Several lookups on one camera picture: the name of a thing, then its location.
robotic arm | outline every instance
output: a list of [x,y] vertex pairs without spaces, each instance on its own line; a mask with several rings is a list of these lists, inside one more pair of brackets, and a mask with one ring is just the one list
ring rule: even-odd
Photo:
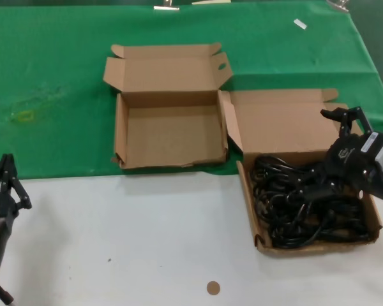
[[[16,202],[10,195],[14,189],[20,201]],[[28,194],[17,178],[12,154],[4,154],[0,160],[0,266],[6,249],[7,240],[11,235],[14,219],[21,208],[30,209],[31,202]],[[6,305],[13,305],[13,298],[0,287],[0,299]]]
[[[383,199],[383,133],[373,131],[360,107],[322,110],[321,114],[341,122],[339,138],[327,152],[324,171],[343,178],[356,190]],[[351,133],[355,120],[360,120],[363,135]]]

metal clip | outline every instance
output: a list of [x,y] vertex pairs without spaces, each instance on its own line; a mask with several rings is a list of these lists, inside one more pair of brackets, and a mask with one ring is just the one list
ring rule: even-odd
[[348,13],[349,10],[346,8],[346,4],[350,0],[326,0],[326,2],[329,3],[330,6],[332,6],[334,9],[339,11],[344,11],[345,13]]
[[172,0],[163,0],[163,6],[155,5],[153,7],[154,10],[167,10],[167,11],[178,11],[180,8],[176,8],[172,6]]

brown dot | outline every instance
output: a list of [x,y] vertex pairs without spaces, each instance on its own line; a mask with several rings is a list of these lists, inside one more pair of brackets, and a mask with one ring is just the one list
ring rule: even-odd
[[207,292],[211,295],[217,295],[220,292],[220,285],[215,281],[209,282],[207,284]]

white paper scrap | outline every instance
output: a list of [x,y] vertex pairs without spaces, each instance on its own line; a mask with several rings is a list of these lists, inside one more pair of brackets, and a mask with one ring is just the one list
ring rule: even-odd
[[304,24],[302,21],[300,21],[299,19],[295,19],[294,20],[294,23],[298,26],[298,27],[301,27],[302,29],[306,30],[306,27],[307,25]]
[[192,4],[218,4],[218,3],[231,3],[231,0],[205,0],[192,2]]
[[180,8],[175,8],[173,6],[154,6],[154,10],[163,10],[163,11],[178,11]]

cardboard box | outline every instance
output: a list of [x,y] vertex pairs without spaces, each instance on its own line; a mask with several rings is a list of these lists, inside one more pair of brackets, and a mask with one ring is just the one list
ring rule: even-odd
[[[357,244],[317,242],[301,249],[275,249],[267,224],[255,213],[249,171],[260,154],[273,154],[288,163],[305,164],[320,161],[338,138],[339,123],[323,118],[320,110],[346,107],[329,101],[336,99],[335,89],[299,89],[273,91],[221,92],[227,131],[243,151],[243,162],[237,162],[250,220],[254,244],[260,252],[297,254],[340,251]],[[354,133],[361,130],[354,124]],[[369,194],[363,198],[366,222],[374,243],[382,225]]]
[[223,163],[218,89],[231,76],[221,45],[123,47],[104,81],[118,89],[115,153],[122,169]]

